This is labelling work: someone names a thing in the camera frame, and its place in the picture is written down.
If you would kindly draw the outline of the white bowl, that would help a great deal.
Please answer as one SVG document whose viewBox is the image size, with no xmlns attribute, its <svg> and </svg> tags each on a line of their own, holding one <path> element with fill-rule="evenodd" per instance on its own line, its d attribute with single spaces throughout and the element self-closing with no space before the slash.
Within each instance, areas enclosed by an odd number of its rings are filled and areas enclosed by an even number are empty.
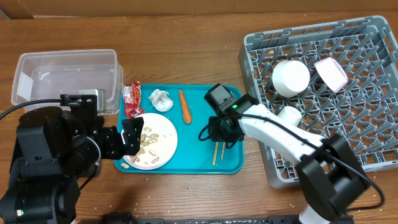
<svg viewBox="0 0 398 224">
<path fill-rule="evenodd" d="M 309 85 L 310 72 L 306 65 L 298 60 L 284 60 L 274 67 L 272 84 L 286 98 L 303 92 Z"/>
</svg>

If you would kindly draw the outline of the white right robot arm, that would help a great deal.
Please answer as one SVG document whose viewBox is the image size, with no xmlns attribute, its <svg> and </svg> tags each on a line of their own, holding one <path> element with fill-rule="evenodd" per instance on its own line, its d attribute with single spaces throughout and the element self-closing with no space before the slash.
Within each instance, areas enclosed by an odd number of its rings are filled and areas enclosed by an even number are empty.
<svg viewBox="0 0 398 224">
<path fill-rule="evenodd" d="M 297 223 L 340 221 L 369 182 L 348 141 L 304 131 L 269 111 L 250 95 L 236 98 L 223 85 L 208 90 L 205 101 L 216 113 L 204 130 L 208 139 L 235 145 L 245 136 L 277 151 L 296 168 L 308 203 Z"/>
</svg>

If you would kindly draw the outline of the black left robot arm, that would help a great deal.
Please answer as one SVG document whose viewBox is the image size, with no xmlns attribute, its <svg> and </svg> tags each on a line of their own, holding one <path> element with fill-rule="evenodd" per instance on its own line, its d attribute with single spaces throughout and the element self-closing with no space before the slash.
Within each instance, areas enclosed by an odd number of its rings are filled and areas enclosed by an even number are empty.
<svg viewBox="0 0 398 224">
<path fill-rule="evenodd" d="M 100 159 L 119 160 L 140 148 L 141 117 L 105 128 L 95 109 L 45 107 L 19 119 L 9 188 L 1 199 L 4 223 L 72 223 L 82 187 Z"/>
</svg>

